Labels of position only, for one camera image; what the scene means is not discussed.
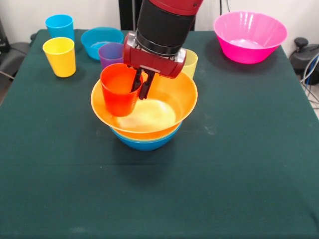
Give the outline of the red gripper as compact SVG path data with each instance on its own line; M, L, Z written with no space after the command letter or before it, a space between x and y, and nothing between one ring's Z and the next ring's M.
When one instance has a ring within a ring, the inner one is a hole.
M185 60L186 50L184 48L181 48L177 54L173 56L159 56L143 49L142 46L139 45L134 31L130 31L125 37L123 61L126 65L136 70L131 93L140 91L140 100L147 98L155 73L172 79L176 78L181 72ZM147 80L145 82L143 82L143 70L145 70L147 74Z

